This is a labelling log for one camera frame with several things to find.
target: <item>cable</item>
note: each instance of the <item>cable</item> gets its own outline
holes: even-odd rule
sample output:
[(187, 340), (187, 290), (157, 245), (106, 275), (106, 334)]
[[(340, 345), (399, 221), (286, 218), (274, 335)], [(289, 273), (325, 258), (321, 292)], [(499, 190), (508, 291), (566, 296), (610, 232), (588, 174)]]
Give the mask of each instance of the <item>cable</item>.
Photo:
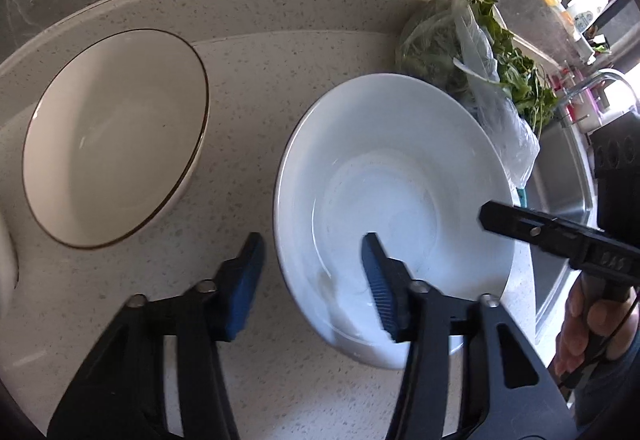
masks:
[[(616, 334), (618, 332), (620, 332), (620, 328), (623, 327), (623, 325), (626, 323), (626, 320), (629, 319), (629, 317), (631, 317), (631, 314), (633, 313), (633, 311), (635, 310), (636, 306), (638, 305), (638, 302), (640, 301), (640, 292), (638, 292), (636, 294), (636, 298), (634, 299), (634, 302), (632, 303), (632, 305), (629, 307), (629, 310), (626, 311), (625, 316), (622, 318), (622, 321), (620, 321), (620, 323), (618, 324), (618, 326), (616, 326), (616, 328), (612, 331), (612, 333), (610, 333), (607, 338), (602, 342), (602, 345), (600, 346), (600, 350), (598, 351), (598, 353), (596, 353), (595, 355), (591, 356), (589, 359), (585, 359), (583, 360), (583, 362), (573, 371), (571, 372), (571, 374), (569, 376), (571, 377), (578, 377), (580, 376), (580, 374), (582, 373), (582, 371), (589, 366), (592, 362), (598, 361), (600, 360), (601, 357), (604, 356), (605, 352), (607, 351), (607, 346), (609, 346), (609, 343), (611, 342), (611, 340), (613, 339), (613, 337), (616, 336)], [(569, 376), (565, 377), (564, 380), (561, 380), (560, 382), (558, 382), (558, 389), (561, 390), (562, 388), (565, 388), (565, 382), (569, 379)]]

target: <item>bottle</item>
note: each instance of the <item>bottle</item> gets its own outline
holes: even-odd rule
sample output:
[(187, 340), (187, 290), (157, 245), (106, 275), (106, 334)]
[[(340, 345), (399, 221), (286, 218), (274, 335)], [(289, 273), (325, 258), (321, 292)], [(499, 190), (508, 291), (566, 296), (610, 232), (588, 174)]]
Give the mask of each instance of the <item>bottle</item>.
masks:
[(608, 5), (610, 0), (578, 0), (567, 8), (577, 30), (584, 32)]

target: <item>human hand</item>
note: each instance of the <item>human hand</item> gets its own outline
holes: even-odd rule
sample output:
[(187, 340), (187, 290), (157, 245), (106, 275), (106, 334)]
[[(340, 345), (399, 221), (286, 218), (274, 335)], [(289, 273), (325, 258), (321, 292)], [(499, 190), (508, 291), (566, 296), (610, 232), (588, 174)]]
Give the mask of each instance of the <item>human hand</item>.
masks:
[[(624, 303), (600, 299), (591, 305), (587, 314), (589, 329), (599, 336), (609, 336), (633, 305), (636, 291), (631, 289), (629, 292), (629, 298)], [(564, 323), (556, 337), (554, 371), (558, 376), (564, 372), (573, 372), (584, 361), (584, 351), (589, 342), (589, 330), (582, 316), (583, 307), (584, 294), (578, 278), (569, 291), (569, 297), (564, 306)], [(607, 346), (607, 359), (615, 360), (622, 357), (631, 346), (637, 331), (638, 307), (634, 309)]]

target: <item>plastic bag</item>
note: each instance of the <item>plastic bag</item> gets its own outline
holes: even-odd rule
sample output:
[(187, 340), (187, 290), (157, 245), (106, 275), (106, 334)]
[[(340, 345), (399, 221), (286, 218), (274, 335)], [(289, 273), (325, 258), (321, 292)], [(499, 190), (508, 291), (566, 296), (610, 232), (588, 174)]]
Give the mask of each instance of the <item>plastic bag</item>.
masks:
[(451, 11), (451, 0), (432, 0), (412, 16), (402, 29), (396, 48), (398, 72), (422, 79), (444, 90), (468, 107), (471, 90), (453, 58), (462, 60), (462, 49)]
[[(509, 181), (523, 189), (540, 145), (498, 85), (497, 61), (470, 1), (432, 0), (414, 14), (400, 35), (396, 66), (458, 100), (491, 140)], [(473, 74), (462, 72), (454, 59)]]
[[(462, 61), (479, 76), (497, 83), (498, 62), (489, 39), (476, 23), (470, 1), (452, 0), (451, 5)], [(473, 75), (467, 75), (467, 80), (476, 101), (478, 122), (494, 145), (504, 172), (515, 187), (524, 189), (540, 151), (538, 139), (500, 86)]]

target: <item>black handle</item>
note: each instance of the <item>black handle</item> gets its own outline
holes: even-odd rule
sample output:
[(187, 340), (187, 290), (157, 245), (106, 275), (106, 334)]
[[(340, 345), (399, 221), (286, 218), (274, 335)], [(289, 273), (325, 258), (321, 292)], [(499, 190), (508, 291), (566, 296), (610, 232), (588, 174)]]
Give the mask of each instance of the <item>black handle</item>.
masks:
[[(605, 281), (600, 277), (591, 276), (584, 272), (580, 274), (580, 286), (582, 288), (582, 293), (584, 294), (582, 318), (584, 319), (585, 324), (587, 322), (589, 309), (596, 301), (600, 299), (607, 299), (609, 301), (624, 303), (629, 298), (630, 287), (620, 285), (619, 283), (612, 281)], [(589, 342), (587, 343), (587, 348), (584, 351), (584, 358), (591, 359), (596, 357), (600, 353), (605, 340), (605, 337), (596, 335), (589, 330)], [(588, 364), (588, 366), (585, 366), (580, 373), (565, 373), (561, 377), (562, 383), (570, 390), (581, 388), (587, 383), (597, 365), (598, 362), (592, 362), (591, 364)]]

